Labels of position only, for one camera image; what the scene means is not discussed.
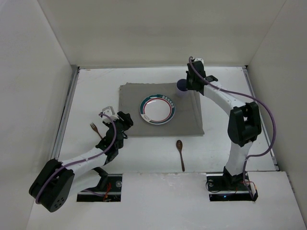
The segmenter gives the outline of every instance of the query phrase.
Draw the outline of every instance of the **round plate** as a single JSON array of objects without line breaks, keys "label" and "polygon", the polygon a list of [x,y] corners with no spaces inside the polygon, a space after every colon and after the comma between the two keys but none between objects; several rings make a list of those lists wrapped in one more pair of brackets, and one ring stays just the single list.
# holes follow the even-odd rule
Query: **round plate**
[{"label": "round plate", "polygon": [[148,123],[161,125],[169,122],[175,114],[175,105],[164,95],[146,97],[140,105],[140,114]]}]

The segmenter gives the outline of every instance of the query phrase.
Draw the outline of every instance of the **wooden utensil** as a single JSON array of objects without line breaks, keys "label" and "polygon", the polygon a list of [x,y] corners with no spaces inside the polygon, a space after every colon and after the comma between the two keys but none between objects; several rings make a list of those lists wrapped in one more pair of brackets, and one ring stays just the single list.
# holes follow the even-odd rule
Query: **wooden utensil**
[{"label": "wooden utensil", "polygon": [[180,153],[180,158],[181,158],[181,167],[182,167],[182,171],[184,172],[185,171],[185,168],[184,168],[184,163],[183,163],[183,158],[182,158],[182,141],[181,140],[178,140],[176,142],[176,147]]},{"label": "wooden utensil", "polygon": [[92,130],[94,130],[100,136],[100,138],[103,139],[103,137],[100,135],[100,133],[98,131],[97,126],[94,123],[91,123],[90,126],[91,126]]}]

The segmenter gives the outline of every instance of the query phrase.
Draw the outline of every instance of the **fork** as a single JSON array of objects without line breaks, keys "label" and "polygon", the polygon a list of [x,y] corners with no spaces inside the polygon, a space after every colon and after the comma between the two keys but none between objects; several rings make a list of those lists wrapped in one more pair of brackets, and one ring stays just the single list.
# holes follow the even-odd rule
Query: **fork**
[{"label": "fork", "polygon": [[94,123],[91,123],[90,126],[91,126],[92,130],[94,130],[100,136],[100,138],[103,139],[103,137],[100,135],[100,133],[98,131],[97,126]]}]

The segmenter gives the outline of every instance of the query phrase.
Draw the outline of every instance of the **cup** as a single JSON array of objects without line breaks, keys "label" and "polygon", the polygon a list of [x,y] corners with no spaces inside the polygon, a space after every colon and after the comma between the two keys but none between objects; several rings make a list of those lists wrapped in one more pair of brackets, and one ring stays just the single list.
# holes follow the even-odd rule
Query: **cup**
[{"label": "cup", "polygon": [[178,97],[184,97],[188,94],[187,90],[187,80],[186,79],[180,79],[177,81],[176,84],[176,95]]}]

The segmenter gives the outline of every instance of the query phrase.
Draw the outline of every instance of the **gray placemat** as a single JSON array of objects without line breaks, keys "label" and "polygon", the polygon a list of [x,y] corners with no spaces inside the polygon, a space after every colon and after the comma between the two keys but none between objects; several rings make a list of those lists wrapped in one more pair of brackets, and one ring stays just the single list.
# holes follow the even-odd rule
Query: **gray placemat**
[{"label": "gray placemat", "polygon": [[[162,94],[175,104],[175,115],[163,125],[146,122],[140,115],[140,104],[148,96]],[[176,83],[139,84],[127,83],[119,89],[119,111],[130,113],[134,125],[126,131],[131,137],[152,136],[201,136],[201,101],[198,92],[189,91],[187,96],[176,96]]]}]

